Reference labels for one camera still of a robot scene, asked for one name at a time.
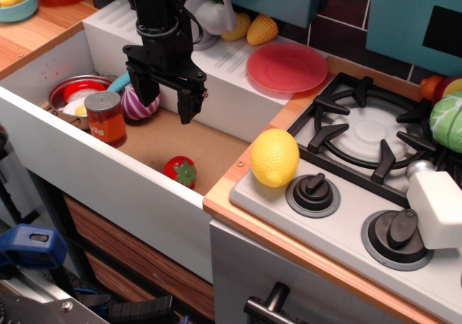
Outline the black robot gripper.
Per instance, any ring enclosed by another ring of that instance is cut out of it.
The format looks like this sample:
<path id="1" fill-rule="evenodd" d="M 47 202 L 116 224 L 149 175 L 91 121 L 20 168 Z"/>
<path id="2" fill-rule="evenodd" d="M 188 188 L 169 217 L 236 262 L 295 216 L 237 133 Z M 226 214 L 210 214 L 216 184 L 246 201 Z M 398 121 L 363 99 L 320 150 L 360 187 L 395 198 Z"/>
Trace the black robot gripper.
<path id="1" fill-rule="evenodd" d="M 141 45 L 125 45 L 127 72 L 139 102 L 148 107 L 160 85 L 177 90 L 178 115 L 183 125 L 201 112 L 205 73 L 192 61 L 191 23 L 196 21 L 183 3 L 131 2 Z"/>

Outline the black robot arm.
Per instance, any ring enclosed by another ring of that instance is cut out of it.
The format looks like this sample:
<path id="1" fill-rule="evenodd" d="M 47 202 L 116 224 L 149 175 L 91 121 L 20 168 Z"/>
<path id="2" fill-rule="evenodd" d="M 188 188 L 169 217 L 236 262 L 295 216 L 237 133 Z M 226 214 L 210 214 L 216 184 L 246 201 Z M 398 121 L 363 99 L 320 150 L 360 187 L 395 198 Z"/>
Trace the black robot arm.
<path id="1" fill-rule="evenodd" d="M 187 0 L 128 0 L 136 12 L 141 45 L 126 45 L 126 68 L 139 101 L 148 106 L 160 86 L 177 92 L 178 115 L 188 124 L 201 112 L 206 95 L 206 74 L 193 62 L 192 36 L 196 18 L 185 8 Z"/>

